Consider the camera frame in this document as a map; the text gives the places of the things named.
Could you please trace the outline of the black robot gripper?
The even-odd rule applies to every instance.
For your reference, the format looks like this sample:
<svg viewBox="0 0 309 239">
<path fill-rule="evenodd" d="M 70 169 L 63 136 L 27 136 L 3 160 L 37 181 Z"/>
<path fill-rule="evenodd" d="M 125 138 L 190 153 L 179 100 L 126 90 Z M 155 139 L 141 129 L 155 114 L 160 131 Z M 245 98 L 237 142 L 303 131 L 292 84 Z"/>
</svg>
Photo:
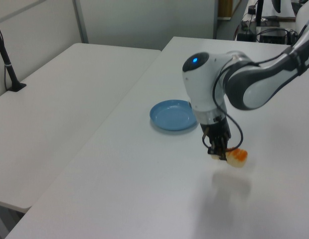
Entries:
<svg viewBox="0 0 309 239">
<path fill-rule="evenodd" d="M 219 146 L 219 159 L 226 160 L 226 149 L 231 133 L 227 117 L 218 108 L 209 111 L 195 111 L 203 133 L 209 138 L 208 154 L 217 155 L 216 146 Z"/>
</svg>

